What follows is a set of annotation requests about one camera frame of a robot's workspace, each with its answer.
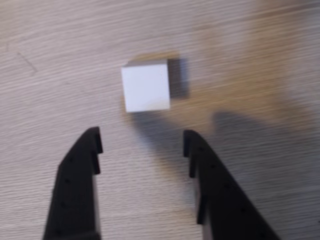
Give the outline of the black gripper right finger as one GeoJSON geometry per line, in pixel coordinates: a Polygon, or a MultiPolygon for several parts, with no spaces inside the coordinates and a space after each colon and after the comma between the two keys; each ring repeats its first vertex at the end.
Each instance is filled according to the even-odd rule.
{"type": "Polygon", "coordinates": [[[206,140],[194,130],[183,132],[183,155],[194,180],[196,222],[204,240],[277,240],[206,140]]]}

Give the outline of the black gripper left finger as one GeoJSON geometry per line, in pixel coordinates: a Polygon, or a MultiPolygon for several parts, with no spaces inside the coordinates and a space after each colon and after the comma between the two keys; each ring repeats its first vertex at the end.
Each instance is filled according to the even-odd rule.
{"type": "Polygon", "coordinates": [[[47,220],[45,240],[100,240],[96,175],[103,146],[99,127],[88,128],[60,162],[47,220]]]}

